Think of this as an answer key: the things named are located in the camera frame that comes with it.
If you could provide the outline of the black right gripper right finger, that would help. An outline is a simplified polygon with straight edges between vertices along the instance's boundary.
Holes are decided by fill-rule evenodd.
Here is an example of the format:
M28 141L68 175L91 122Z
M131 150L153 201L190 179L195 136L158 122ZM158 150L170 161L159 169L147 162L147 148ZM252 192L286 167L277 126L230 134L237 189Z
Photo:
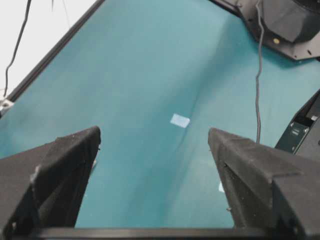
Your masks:
M211 128L208 145L236 228L320 237L320 163Z

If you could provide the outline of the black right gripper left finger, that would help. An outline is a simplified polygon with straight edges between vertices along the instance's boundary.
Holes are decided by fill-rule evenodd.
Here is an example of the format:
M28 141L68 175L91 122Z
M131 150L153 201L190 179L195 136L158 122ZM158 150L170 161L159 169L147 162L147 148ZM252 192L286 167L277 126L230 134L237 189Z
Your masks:
M74 227L101 143L97 126L0 161L0 237Z

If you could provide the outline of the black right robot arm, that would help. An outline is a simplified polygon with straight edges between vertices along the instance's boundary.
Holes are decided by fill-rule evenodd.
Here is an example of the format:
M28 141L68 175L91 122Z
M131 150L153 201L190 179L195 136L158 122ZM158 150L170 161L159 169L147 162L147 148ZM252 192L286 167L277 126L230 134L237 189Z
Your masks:
M234 225L208 134L274 147L320 87L317 60L263 49L207 0L107 0L0 121L8 157L92 126L97 164L81 228Z

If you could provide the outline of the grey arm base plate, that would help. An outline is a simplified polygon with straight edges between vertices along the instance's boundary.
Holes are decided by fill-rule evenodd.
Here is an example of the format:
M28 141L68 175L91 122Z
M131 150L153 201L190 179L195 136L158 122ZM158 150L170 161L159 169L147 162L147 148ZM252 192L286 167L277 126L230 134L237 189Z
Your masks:
M239 17L256 41L293 60L320 58L318 0L215 0Z

